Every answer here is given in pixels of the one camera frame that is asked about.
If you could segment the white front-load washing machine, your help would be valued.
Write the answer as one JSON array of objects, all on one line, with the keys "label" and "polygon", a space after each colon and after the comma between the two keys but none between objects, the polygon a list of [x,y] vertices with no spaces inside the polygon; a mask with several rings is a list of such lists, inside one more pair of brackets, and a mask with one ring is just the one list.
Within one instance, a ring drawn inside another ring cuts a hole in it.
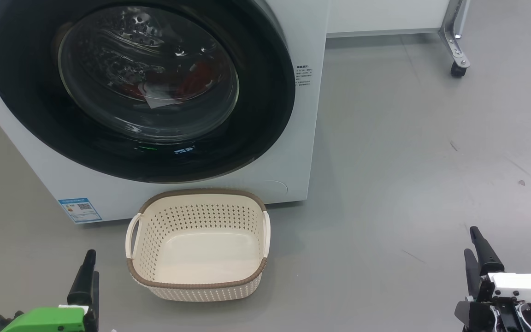
[{"label": "white front-load washing machine", "polygon": [[295,66],[310,65],[313,77],[309,86],[295,87],[293,112],[280,138],[257,160],[234,172],[178,184],[144,183],[109,176],[45,145],[13,116],[1,98],[0,127],[57,202],[88,198],[102,221],[130,219],[148,198],[174,190],[243,190],[255,194],[264,204],[306,200],[330,0],[260,1],[268,5],[282,29],[294,73]]}]

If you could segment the red and white clothing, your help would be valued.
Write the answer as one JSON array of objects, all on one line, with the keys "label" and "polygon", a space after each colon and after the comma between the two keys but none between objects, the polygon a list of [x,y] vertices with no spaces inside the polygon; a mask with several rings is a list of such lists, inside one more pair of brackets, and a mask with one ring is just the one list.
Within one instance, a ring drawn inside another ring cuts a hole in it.
[{"label": "red and white clothing", "polygon": [[148,70],[142,78],[123,83],[118,91],[126,97],[145,102],[151,109],[184,103],[200,96],[218,80],[218,73],[206,61],[190,67],[177,65],[171,70]]}]

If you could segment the small printed text sticker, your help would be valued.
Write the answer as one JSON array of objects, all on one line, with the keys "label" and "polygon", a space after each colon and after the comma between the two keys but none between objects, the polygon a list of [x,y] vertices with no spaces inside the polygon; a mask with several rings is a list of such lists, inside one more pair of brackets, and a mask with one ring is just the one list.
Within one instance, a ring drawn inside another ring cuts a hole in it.
[{"label": "small printed text sticker", "polygon": [[309,86],[312,83],[313,70],[310,65],[295,66],[295,86]]}]

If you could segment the black round glass washer door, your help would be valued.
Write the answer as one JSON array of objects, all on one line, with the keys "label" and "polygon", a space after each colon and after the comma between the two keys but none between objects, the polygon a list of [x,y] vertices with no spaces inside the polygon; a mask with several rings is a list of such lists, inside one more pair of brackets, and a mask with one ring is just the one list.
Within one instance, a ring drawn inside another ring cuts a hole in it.
[{"label": "black round glass washer door", "polygon": [[[206,61],[209,90],[151,109],[118,91]],[[295,105],[280,25],[260,0],[0,0],[0,98],[64,157],[144,183],[216,178],[257,160]]]}]

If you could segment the cream perforated basket brown rim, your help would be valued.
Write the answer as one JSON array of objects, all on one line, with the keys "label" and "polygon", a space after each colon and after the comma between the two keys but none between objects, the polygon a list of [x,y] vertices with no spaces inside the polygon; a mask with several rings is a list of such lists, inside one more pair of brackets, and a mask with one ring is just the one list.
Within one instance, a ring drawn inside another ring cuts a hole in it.
[{"label": "cream perforated basket brown rim", "polygon": [[131,277],[171,301],[240,300],[259,287],[271,223],[265,204],[246,191],[168,191],[131,219],[125,255]]}]

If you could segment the grey metal leg with caster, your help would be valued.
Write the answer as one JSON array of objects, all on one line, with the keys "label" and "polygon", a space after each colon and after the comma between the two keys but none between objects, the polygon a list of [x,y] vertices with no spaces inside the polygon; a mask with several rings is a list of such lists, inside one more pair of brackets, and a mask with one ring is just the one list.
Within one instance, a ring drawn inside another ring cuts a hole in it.
[{"label": "grey metal leg with caster", "polygon": [[455,78],[462,78],[470,67],[470,61],[464,54],[459,40],[463,35],[466,15],[471,0],[449,0],[438,34],[448,47],[453,58],[450,74]]}]

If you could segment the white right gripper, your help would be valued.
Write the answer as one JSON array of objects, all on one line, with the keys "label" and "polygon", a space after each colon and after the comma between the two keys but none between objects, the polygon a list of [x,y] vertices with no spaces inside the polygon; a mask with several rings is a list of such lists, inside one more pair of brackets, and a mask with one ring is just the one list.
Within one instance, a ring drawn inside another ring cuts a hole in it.
[{"label": "white right gripper", "polygon": [[531,332],[531,274],[504,273],[478,227],[470,227],[470,236],[478,259],[464,250],[468,296],[454,311],[462,332]]}]

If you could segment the blue energy label sticker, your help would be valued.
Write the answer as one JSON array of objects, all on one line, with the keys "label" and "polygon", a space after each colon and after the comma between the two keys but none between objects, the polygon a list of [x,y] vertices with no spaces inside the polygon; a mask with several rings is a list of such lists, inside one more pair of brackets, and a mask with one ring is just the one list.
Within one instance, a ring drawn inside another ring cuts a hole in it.
[{"label": "blue energy label sticker", "polygon": [[88,198],[70,198],[58,201],[70,219],[76,224],[86,224],[102,221]]}]

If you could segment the white partition panel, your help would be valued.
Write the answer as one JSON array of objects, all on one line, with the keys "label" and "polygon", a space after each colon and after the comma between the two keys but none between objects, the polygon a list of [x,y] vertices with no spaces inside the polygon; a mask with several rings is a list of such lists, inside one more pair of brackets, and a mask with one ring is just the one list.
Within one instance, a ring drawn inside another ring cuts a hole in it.
[{"label": "white partition panel", "polygon": [[436,32],[449,0],[331,0],[327,38]]}]

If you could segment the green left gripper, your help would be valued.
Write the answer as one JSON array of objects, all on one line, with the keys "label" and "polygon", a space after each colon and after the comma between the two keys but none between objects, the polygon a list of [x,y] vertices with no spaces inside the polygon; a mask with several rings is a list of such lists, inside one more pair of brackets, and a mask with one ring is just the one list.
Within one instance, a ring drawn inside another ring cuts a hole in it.
[{"label": "green left gripper", "polygon": [[96,251],[88,250],[68,293],[67,305],[32,309],[13,319],[2,332],[99,332],[100,274],[94,272],[95,259]]}]

